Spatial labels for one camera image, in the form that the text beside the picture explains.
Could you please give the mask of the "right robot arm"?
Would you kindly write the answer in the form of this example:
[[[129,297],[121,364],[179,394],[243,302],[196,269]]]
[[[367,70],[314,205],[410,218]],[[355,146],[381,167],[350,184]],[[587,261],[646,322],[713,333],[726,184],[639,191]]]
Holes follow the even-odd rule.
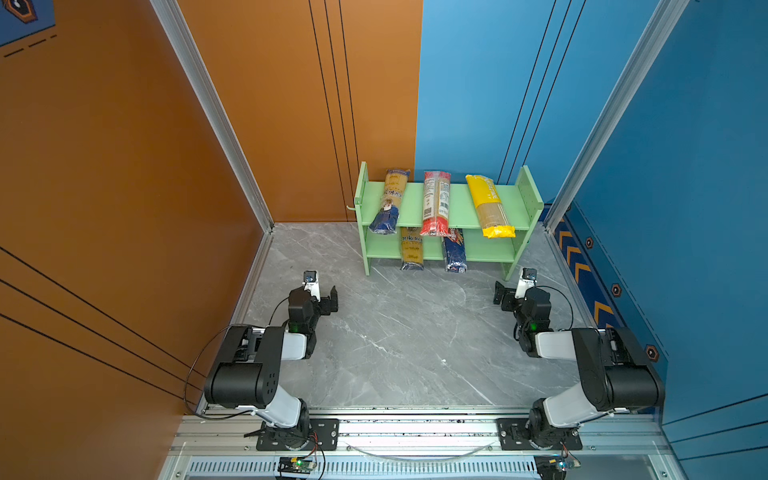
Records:
[[[504,450],[579,449],[579,428],[616,412],[661,407],[663,381],[628,328],[555,331],[550,294],[531,280],[516,288],[497,282],[493,303],[515,318],[514,338],[531,358],[573,361],[579,381],[536,400],[528,417],[496,421]]]

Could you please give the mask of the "dark blue portrait spaghetti bag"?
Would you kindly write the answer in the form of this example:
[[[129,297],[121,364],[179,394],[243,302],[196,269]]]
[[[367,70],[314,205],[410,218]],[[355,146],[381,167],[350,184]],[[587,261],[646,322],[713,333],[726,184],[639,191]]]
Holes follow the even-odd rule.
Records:
[[[423,240],[419,228],[400,228],[400,253],[403,271],[424,269]]]

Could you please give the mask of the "blue Barilla spaghetti box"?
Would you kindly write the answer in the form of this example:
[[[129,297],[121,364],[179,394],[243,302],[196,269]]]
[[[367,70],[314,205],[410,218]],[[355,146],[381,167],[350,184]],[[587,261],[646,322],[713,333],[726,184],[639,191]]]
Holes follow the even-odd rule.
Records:
[[[443,238],[445,270],[451,273],[465,273],[467,270],[466,247],[463,231],[451,229]]]

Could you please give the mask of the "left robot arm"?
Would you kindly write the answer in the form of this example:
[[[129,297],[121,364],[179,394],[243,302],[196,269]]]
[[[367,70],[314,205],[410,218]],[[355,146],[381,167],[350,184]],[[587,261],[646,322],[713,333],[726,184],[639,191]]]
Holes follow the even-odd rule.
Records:
[[[260,418],[262,426],[244,435],[255,437],[260,451],[330,449],[330,428],[338,422],[313,421],[307,402],[280,385],[280,372],[283,363],[312,356],[320,318],[338,311],[338,290],[322,296],[309,282],[292,290],[287,302],[288,319],[279,325],[227,330],[203,395],[209,404]]]

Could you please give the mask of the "red white spaghetti bag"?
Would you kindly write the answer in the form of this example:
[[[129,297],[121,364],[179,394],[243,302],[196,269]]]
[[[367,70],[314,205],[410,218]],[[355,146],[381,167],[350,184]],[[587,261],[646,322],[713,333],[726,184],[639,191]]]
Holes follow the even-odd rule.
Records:
[[[451,175],[442,171],[426,171],[423,182],[422,236],[447,237],[450,234]]]

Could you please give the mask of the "blue yellow spaghetti bag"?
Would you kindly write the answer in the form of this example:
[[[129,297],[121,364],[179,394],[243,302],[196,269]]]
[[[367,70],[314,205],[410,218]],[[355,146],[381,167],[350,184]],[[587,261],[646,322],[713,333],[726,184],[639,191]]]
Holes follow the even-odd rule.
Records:
[[[409,170],[387,171],[379,210],[368,227],[372,233],[381,235],[395,233],[409,176]]]

